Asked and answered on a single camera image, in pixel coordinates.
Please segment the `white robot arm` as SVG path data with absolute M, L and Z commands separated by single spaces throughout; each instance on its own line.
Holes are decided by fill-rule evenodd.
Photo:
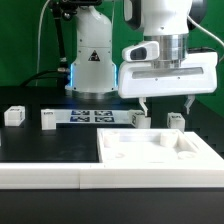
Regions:
M 112 24 L 91 3 L 78 3 L 77 57 L 68 89 L 84 98 L 102 98 L 116 91 L 122 98 L 196 94 L 217 88 L 218 55 L 188 49 L 190 11 L 204 0 L 123 0 L 125 22 L 143 33 L 143 40 L 122 51 L 123 63 L 112 62 Z

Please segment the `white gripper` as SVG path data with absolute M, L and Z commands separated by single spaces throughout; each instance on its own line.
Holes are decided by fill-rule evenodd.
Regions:
M 192 53 L 179 68 L 153 68 L 150 62 L 124 62 L 119 71 L 118 93 L 122 98 L 139 98 L 148 117 L 145 97 L 188 95 L 185 111 L 195 101 L 194 94 L 212 93 L 217 88 L 216 52 Z

